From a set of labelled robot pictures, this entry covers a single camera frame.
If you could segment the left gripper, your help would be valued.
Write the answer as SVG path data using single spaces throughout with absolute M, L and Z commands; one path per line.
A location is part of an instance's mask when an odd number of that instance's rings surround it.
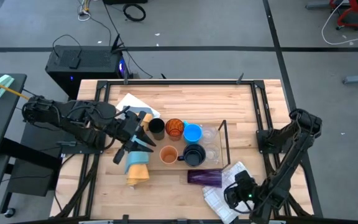
M 119 164 L 125 152 L 153 152 L 153 150 L 147 146 L 143 146 L 132 140 L 132 138 L 136 136 L 137 139 L 145 142 L 148 145 L 155 145 L 153 140 L 148 137 L 143 127 L 140 125 L 145 115 L 146 113 L 143 111 L 139 115 L 128 111 L 125 113 L 125 119 L 120 120 L 119 126 L 117 127 L 117 133 L 114 135 L 114 138 L 119 140 L 122 143 L 122 146 L 114 156 L 113 163 Z

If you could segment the black tumbler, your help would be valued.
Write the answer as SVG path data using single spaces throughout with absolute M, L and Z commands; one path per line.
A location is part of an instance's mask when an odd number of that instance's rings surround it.
M 154 118 L 149 122 L 149 131 L 155 140 L 162 140 L 165 137 L 165 123 L 160 118 Z

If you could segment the peach plastic cup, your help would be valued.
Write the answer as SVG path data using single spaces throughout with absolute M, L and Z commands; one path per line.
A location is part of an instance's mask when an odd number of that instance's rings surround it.
M 165 146 L 160 150 L 160 160 L 164 164 L 174 164 L 177 161 L 178 151 L 173 146 Z

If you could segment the white plaid dish towel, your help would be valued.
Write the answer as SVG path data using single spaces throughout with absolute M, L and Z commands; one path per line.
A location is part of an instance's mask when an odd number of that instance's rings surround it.
M 237 162 L 222 172 L 222 187 L 203 187 L 204 200 L 224 224 L 230 224 L 230 222 L 240 215 L 240 213 L 230 209 L 225 202 L 224 189 L 234 183 L 234 176 L 243 170 L 248 172 L 248 169 L 242 162 Z

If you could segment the amber plastic tumbler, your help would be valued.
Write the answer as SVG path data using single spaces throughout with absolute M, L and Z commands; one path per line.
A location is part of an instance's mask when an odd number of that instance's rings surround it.
M 170 119 L 165 124 L 165 131 L 172 141 L 181 139 L 184 128 L 184 123 L 180 119 Z

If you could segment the purple faceted tumbler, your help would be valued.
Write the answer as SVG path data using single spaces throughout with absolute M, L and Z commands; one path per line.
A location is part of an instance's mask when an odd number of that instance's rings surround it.
M 188 170 L 187 182 L 189 184 L 204 185 L 209 187 L 222 187 L 222 170 Z

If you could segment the blue plastic mug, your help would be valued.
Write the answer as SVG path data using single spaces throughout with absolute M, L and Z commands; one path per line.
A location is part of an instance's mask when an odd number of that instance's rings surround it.
M 198 144 L 200 139 L 203 137 L 203 130 L 200 125 L 189 123 L 187 121 L 183 122 L 184 131 L 183 136 L 187 144 Z

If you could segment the dark blue enamel mug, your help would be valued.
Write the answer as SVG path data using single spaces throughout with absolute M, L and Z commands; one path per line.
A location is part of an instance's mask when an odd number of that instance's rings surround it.
M 200 166 L 206 159 L 206 151 L 199 144 L 190 144 L 184 149 L 183 154 L 177 157 L 178 161 L 184 161 L 190 167 Z

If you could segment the clear handled plastic cup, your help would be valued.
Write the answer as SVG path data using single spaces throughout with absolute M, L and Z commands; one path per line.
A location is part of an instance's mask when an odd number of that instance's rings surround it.
M 217 129 L 213 126 L 203 126 L 202 132 L 203 132 L 203 137 L 201 140 L 206 144 L 212 143 L 217 135 Z

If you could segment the yellow and blue rolled towels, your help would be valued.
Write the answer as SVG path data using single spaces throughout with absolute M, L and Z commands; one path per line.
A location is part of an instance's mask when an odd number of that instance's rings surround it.
M 126 184 L 134 188 L 135 185 L 149 180 L 148 164 L 132 165 L 128 171 Z

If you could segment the gray folded cloth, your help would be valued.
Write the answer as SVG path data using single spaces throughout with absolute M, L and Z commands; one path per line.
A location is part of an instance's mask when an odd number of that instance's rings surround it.
M 125 107 L 123 107 L 123 110 L 125 112 L 131 111 L 131 112 L 135 113 L 136 115 L 139 115 L 143 111 L 146 114 L 150 114 L 151 116 L 154 116 L 152 109 L 149 107 L 125 106 Z

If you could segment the black antenna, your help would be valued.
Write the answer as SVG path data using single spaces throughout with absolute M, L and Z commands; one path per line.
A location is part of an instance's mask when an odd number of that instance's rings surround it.
M 123 45 L 124 45 L 124 43 L 121 40 L 121 35 L 118 34 L 111 46 L 111 52 L 119 50 Z

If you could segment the small black box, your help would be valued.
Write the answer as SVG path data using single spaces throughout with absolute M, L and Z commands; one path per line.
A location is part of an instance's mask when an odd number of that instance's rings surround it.
M 71 62 L 69 63 L 69 68 L 71 69 L 77 69 L 79 64 L 80 64 L 80 54 L 81 54 L 82 50 L 79 50 L 77 52 L 75 51 L 71 51 L 71 54 L 73 56 Z

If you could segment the black floor cabinet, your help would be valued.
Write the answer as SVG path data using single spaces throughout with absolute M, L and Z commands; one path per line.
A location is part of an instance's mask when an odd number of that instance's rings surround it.
M 1 149 L 15 159 L 7 190 L 45 196 L 57 183 L 66 132 L 49 124 L 26 124 L 21 142 L 6 138 Z

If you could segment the black flat box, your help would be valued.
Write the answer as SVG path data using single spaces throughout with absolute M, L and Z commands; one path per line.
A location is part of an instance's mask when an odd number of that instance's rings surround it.
M 113 4 L 145 4 L 149 0 L 103 0 L 103 3 L 107 5 Z

